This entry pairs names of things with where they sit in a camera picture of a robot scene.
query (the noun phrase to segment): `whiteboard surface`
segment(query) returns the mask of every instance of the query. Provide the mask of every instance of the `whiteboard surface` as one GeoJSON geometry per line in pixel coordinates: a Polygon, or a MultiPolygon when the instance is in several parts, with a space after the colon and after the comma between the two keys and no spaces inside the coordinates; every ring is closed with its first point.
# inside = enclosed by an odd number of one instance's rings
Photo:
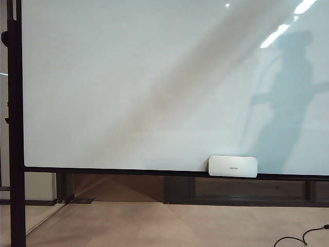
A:
{"type": "Polygon", "coordinates": [[[25,165],[329,175],[329,1],[302,2],[22,1],[25,165]]]}

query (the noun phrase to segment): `black cable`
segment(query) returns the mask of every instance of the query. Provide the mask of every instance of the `black cable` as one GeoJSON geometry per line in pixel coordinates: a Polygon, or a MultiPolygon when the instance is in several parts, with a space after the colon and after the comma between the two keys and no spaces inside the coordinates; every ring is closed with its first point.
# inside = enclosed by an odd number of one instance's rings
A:
{"type": "Polygon", "coordinates": [[[306,241],[305,241],[305,235],[311,231],[317,231],[317,230],[321,230],[321,229],[329,229],[329,224],[327,225],[324,225],[323,227],[320,227],[320,228],[314,228],[314,229],[310,229],[310,230],[307,230],[304,234],[303,234],[303,239],[300,239],[300,238],[295,238],[295,237],[283,237],[283,238],[280,238],[278,241],[276,241],[276,243],[273,245],[273,247],[276,247],[277,243],[280,242],[281,240],[283,239],[287,239],[287,238],[290,238],[290,239],[295,239],[295,240],[298,240],[298,241],[301,241],[302,243],[304,243],[305,245],[307,245],[306,241]]]}
{"type": "Polygon", "coordinates": [[[303,241],[306,243],[306,241],[305,241],[305,235],[306,235],[306,233],[311,232],[311,231],[321,230],[321,229],[324,229],[324,228],[325,228],[325,226],[320,227],[320,228],[314,228],[314,229],[307,230],[307,231],[303,234],[303,241]]]}

